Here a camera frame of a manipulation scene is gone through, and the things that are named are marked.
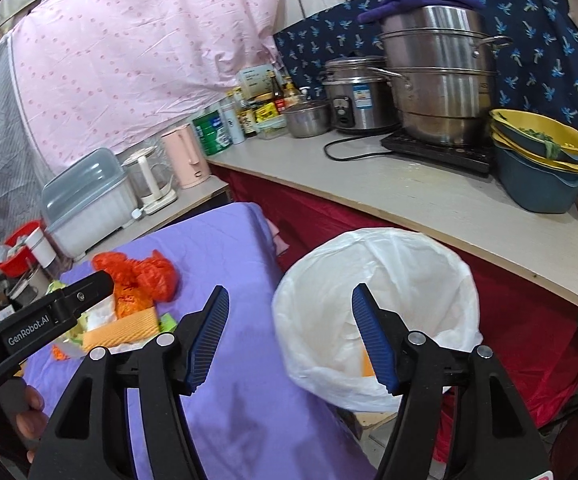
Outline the left hand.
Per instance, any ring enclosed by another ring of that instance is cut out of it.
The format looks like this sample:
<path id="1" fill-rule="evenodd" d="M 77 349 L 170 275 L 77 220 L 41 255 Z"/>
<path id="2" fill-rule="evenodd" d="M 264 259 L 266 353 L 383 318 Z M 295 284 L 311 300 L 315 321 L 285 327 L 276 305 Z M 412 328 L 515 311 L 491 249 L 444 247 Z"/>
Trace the left hand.
<path id="1" fill-rule="evenodd" d="M 0 406 L 26 448 L 26 460 L 33 463 L 49 419 L 44 398 L 21 377 L 13 377 L 0 387 Z"/>

